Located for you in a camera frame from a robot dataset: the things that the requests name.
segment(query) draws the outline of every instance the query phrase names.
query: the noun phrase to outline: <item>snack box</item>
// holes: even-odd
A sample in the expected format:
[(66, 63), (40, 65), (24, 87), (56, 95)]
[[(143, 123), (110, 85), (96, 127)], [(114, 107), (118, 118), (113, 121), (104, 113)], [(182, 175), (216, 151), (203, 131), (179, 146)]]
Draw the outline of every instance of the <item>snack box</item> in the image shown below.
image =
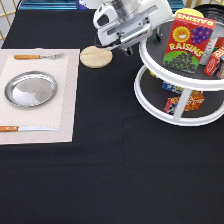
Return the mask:
[(178, 13), (173, 21), (163, 66), (194, 73), (216, 21)]
[[(168, 98), (164, 111), (167, 114), (173, 115), (178, 105), (180, 97)], [(187, 101), (184, 111), (199, 109), (204, 101), (204, 96), (201, 93), (191, 95)]]
[(217, 51), (220, 47), (224, 47), (224, 37), (218, 38), (213, 52)]
[(217, 51), (215, 51), (209, 58), (209, 61), (205, 67), (204, 73), (209, 76), (216, 75), (217, 69), (219, 67), (220, 59), (223, 56), (224, 56), (224, 47), (221, 47)]
[[(178, 93), (178, 94), (182, 94), (182, 92), (183, 92), (183, 88), (174, 86), (174, 85), (169, 84), (165, 81), (163, 81), (162, 88), (165, 89), (165, 90), (169, 90), (171, 92), (174, 92), (174, 93)], [(197, 94), (197, 93), (202, 93), (202, 91), (193, 90), (191, 95), (192, 94)]]

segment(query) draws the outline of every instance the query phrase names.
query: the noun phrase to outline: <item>white placemat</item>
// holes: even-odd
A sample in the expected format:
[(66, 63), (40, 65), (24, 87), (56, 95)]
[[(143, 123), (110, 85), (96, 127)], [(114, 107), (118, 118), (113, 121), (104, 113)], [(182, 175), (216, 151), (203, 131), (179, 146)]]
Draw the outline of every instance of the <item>white placemat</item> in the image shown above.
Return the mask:
[[(16, 60), (9, 56), (0, 76), (0, 125), (1, 126), (49, 126), (59, 129), (65, 81), (68, 67), (68, 56), (57, 60)], [(52, 75), (57, 82), (55, 96), (46, 103), (30, 108), (12, 105), (5, 97), (7, 83), (19, 74), (40, 71)]]
[[(61, 52), (64, 52), (65, 55), (67, 56), (64, 58), (64, 59), (67, 58), (67, 66), (66, 66), (66, 68), (64, 68), (65, 63), (63, 63), (63, 62), (58, 63), (58, 64), (60, 64), (60, 66), (55, 67), (55, 74), (59, 75), (59, 72), (57, 73), (57, 71), (61, 71), (61, 75), (64, 74), (64, 71), (62, 71), (62, 67), (64, 70), (66, 70), (66, 73), (63, 75), (64, 77), (58, 76), (56, 78), (55, 76), (57, 76), (57, 75), (53, 75), (58, 82), (58, 88), (60, 89), (60, 92), (57, 92), (57, 93), (60, 93), (60, 96), (59, 95), (55, 96), (51, 101), (47, 102), (45, 108), (44, 108), (45, 104), (43, 104), (38, 109), (39, 111), (45, 110), (45, 112), (43, 112), (43, 113), (46, 113), (47, 106), (49, 106), (51, 104), (53, 105), (53, 103), (54, 103), (54, 105), (56, 105), (56, 107), (61, 107), (60, 113), (58, 112), (59, 109), (56, 109), (58, 111), (54, 111), (55, 110), (55, 108), (54, 108), (54, 110), (52, 110), (51, 114), (47, 113), (48, 115), (46, 116), (45, 121), (43, 123), (41, 123), (41, 125), (46, 126), (47, 125), (46, 122), (49, 122), (48, 124), (51, 123), (52, 127), (58, 127), (59, 131), (57, 131), (57, 132), (55, 132), (55, 131), (32, 131), (32, 132), (0, 133), (0, 144), (50, 143), (50, 142), (70, 142), (70, 141), (72, 141), (74, 112), (75, 112), (75, 99), (76, 99), (76, 87), (77, 87), (77, 77), (78, 77), (79, 50), (68, 50), (68, 49), (61, 49), (61, 50), (58, 50), (58, 49), (57, 50), (49, 50), (49, 49), (0, 50), (0, 71), (2, 68), (1, 66), (3, 65), (3, 61), (7, 60), (8, 55), (14, 55), (14, 54), (50, 55), (50, 54), (57, 54), (57, 53), (61, 53)], [(3, 72), (7, 71), (6, 72), (7, 74), (11, 74), (11, 71), (13, 69), (12, 70), (10, 70), (10, 68), (6, 69), (6, 67), (8, 67), (8, 66), (5, 66)], [(45, 70), (45, 69), (42, 71), (52, 74), (52, 70), (51, 70), (51, 72), (49, 72), (48, 70)], [(60, 99), (60, 97), (61, 97), (60, 103), (53, 102), (55, 99), (56, 100)], [(29, 109), (30, 110), (29, 113), (30, 114), (31, 114), (31, 112), (36, 113), (37, 111), (34, 111), (36, 108)], [(42, 121), (39, 121), (39, 118), (31, 119), (31, 120), (24, 118), (25, 114), (22, 113), (24, 109), (22, 109), (19, 113), (21, 113), (20, 116), (22, 117), (22, 119), (25, 119), (25, 121), (28, 122), (28, 124), (19, 123), (19, 125), (31, 125), (31, 123), (32, 123), (32, 125), (37, 125), (37, 123), (39, 124), (40, 122), (42, 122)], [(53, 119), (51, 118), (51, 116), (54, 116), (55, 114), (57, 114), (56, 115), (57, 121), (55, 119), (56, 116)]]

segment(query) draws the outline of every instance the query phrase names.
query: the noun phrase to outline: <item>shelf tier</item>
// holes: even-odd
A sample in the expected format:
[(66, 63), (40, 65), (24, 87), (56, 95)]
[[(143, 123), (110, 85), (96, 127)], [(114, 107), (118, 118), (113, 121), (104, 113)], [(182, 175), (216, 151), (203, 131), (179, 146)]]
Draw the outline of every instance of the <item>shelf tier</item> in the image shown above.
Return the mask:
[(177, 118), (166, 114), (164, 107), (168, 98), (180, 96), (177, 93), (162, 89), (163, 81), (150, 75), (146, 66), (143, 66), (135, 80), (135, 94), (143, 108), (153, 116), (180, 126), (199, 126), (211, 123), (224, 114), (224, 91), (203, 92), (205, 100), (200, 109), (184, 111)]
[(151, 38), (140, 43), (139, 51), (143, 63), (156, 76), (162, 80), (176, 86), (191, 90), (219, 91), (224, 89), (224, 79), (211, 77), (204, 74), (205, 66), (199, 65), (195, 74), (180, 72), (162, 67), (168, 38), (170, 35), (172, 22), (167, 22), (162, 26), (162, 40), (155, 43)]

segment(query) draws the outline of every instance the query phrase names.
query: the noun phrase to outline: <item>black tablecloth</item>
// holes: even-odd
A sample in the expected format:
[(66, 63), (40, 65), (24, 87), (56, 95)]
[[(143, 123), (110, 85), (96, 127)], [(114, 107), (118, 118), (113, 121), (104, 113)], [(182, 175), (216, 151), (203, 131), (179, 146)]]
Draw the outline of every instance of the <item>black tablecloth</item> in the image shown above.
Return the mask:
[[(93, 13), (18, 11), (3, 48), (82, 50)], [(224, 117), (158, 120), (134, 94), (138, 46), (113, 54), (105, 68), (79, 66), (72, 143), (0, 146), (1, 224), (223, 224)]]

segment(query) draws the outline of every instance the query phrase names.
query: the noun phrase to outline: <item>red raisin box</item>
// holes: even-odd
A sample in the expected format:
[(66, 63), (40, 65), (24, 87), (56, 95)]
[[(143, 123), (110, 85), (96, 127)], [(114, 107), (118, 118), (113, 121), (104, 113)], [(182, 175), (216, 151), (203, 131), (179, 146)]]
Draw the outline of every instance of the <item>red raisin box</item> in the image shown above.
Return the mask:
[(163, 66), (194, 73), (216, 21), (178, 13), (173, 21)]

